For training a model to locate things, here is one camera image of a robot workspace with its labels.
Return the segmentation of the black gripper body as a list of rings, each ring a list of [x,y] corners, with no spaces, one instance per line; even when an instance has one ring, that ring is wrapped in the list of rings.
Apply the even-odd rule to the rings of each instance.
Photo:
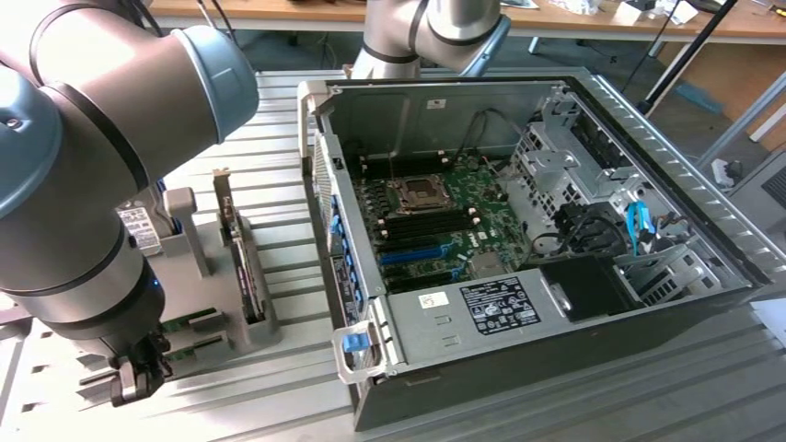
[[[92,274],[9,297],[61,337],[109,358],[157,358],[168,350],[164,292],[153,274]]]

